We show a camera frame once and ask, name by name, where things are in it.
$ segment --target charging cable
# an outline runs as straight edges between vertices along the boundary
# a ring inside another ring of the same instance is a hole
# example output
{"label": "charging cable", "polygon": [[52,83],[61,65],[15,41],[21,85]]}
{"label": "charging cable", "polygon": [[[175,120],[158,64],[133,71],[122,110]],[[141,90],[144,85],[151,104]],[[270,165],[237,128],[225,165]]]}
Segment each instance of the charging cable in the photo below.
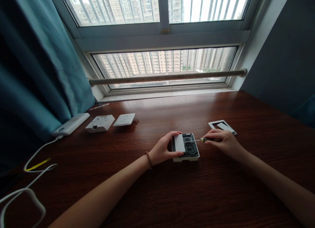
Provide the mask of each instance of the charging cable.
{"label": "charging cable", "polygon": [[29,187],[34,184],[46,171],[50,171],[52,169],[54,169],[57,164],[52,164],[50,166],[48,166],[45,170],[42,171],[29,171],[29,169],[26,169],[28,164],[30,163],[30,161],[32,161],[32,159],[36,156],[36,154],[45,146],[47,146],[48,144],[54,143],[57,140],[61,139],[63,137],[63,135],[58,136],[55,140],[53,140],[52,142],[49,142],[47,144],[44,144],[42,147],[40,147],[34,154],[33,156],[27,161],[27,163],[24,166],[24,171],[26,173],[37,173],[37,172],[41,172],[28,186],[26,186],[23,189],[19,189],[16,190],[10,194],[8,194],[7,196],[5,196],[4,198],[0,199],[0,203],[2,203],[3,201],[7,200],[8,198],[12,197],[13,195],[15,195],[2,209],[1,214],[0,214],[0,228],[4,228],[4,215],[6,212],[7,207],[17,198],[19,197],[23,192],[27,192],[29,194],[29,196],[31,197],[32,201],[35,203],[35,205],[38,207],[38,209],[41,212],[41,217],[39,219],[39,221],[33,226],[36,227],[43,219],[44,216],[46,214],[46,209],[45,207],[40,203],[40,201],[37,199],[35,193],[33,190],[31,190]]}

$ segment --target screwdriver handle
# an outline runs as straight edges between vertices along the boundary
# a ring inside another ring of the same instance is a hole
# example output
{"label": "screwdriver handle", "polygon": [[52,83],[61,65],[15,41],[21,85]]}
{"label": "screwdriver handle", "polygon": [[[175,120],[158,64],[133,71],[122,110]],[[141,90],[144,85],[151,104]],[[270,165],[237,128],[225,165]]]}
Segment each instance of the screwdriver handle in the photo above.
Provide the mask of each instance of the screwdriver handle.
{"label": "screwdriver handle", "polygon": [[201,138],[200,140],[201,140],[202,143],[207,142],[209,140],[216,141],[216,142],[221,142],[222,141],[222,139],[217,139],[217,138]]}

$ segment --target bracelet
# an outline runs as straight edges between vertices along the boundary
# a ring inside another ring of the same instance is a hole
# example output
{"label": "bracelet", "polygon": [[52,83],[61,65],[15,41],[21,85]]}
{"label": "bracelet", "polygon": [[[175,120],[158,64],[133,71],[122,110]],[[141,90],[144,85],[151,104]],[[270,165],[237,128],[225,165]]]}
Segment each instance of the bracelet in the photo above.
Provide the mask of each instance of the bracelet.
{"label": "bracelet", "polygon": [[149,156],[148,152],[145,152],[144,155],[148,156],[148,160],[149,160],[149,164],[150,164],[150,170],[152,170],[152,163],[151,163],[150,156]]}

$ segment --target window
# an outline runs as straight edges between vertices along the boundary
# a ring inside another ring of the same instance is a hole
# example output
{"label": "window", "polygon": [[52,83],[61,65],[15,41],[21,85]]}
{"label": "window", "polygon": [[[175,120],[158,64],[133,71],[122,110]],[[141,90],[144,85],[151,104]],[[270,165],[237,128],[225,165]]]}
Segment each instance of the window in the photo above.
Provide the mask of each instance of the window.
{"label": "window", "polygon": [[[235,51],[236,47],[224,47],[94,54],[93,58],[99,66],[104,78],[127,78],[136,76],[226,71],[231,64]],[[224,77],[214,77],[190,80],[113,84],[110,85],[110,88],[126,89],[223,81]]]}
{"label": "window", "polygon": [[53,0],[105,95],[228,87],[259,1]]}
{"label": "window", "polygon": [[183,23],[241,20],[248,0],[168,0],[168,2],[170,23]]}
{"label": "window", "polygon": [[[155,11],[150,19],[144,19],[143,11],[138,11],[133,13],[132,19],[126,17],[125,9],[133,10],[135,8],[135,2],[132,0],[65,0],[69,11],[72,13],[76,23],[80,27],[84,26],[95,26],[95,25],[116,25],[116,24],[130,24],[130,23],[145,23],[145,22],[160,22],[159,11]],[[141,0],[145,1],[146,4],[151,4],[151,0]],[[103,5],[101,13],[97,14],[96,8]],[[88,17],[88,21],[82,20],[81,15],[77,13],[77,9],[82,8]],[[134,16],[142,17],[141,20],[135,19]]]}

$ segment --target high-rise building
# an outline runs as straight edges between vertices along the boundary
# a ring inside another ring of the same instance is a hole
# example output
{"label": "high-rise building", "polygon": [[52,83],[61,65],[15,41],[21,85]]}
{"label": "high-rise building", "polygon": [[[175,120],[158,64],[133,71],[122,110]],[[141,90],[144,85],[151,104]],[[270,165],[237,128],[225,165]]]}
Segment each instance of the high-rise building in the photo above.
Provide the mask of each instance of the high-rise building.
{"label": "high-rise building", "polygon": [[[70,0],[81,25],[158,22],[158,0]],[[183,0],[169,0],[170,23],[182,22]],[[175,72],[223,71],[231,48],[100,54],[107,78]]]}

